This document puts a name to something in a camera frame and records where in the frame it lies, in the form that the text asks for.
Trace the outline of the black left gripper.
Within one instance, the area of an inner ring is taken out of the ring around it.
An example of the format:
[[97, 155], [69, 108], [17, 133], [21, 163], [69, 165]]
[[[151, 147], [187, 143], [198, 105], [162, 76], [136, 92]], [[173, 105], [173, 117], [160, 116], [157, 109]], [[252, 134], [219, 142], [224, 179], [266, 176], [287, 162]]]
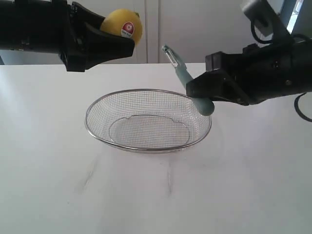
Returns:
[[80, 3], [51, 0], [49, 9], [52, 47], [66, 71], [84, 72], [98, 64], [133, 55], [132, 39], [100, 31], [105, 17]]

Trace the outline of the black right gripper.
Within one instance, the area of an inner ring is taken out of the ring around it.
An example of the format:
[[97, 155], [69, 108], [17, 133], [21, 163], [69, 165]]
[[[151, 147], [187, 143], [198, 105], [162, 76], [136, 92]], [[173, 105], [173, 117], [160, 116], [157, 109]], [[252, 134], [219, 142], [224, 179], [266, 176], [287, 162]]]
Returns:
[[216, 52], [205, 57], [206, 72], [186, 84], [192, 98], [256, 105], [312, 90], [312, 42], [276, 49], [256, 60]]

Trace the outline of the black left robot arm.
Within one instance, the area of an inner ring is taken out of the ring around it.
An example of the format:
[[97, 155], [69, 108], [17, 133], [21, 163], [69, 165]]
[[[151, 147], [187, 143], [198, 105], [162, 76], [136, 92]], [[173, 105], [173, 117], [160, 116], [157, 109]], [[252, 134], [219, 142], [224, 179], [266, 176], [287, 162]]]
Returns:
[[77, 2], [2, 0], [0, 48], [58, 54], [69, 72], [132, 56], [135, 42], [102, 32], [104, 19]]

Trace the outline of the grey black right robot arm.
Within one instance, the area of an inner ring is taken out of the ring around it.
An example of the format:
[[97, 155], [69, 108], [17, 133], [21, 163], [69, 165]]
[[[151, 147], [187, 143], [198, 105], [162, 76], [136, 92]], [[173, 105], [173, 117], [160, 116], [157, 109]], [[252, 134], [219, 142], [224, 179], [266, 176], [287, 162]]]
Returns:
[[290, 34], [265, 0], [249, 0], [242, 11], [251, 22], [252, 34], [259, 31], [272, 38], [256, 39], [240, 54], [206, 56], [206, 71], [187, 83], [187, 95], [248, 106], [310, 92], [312, 40]]

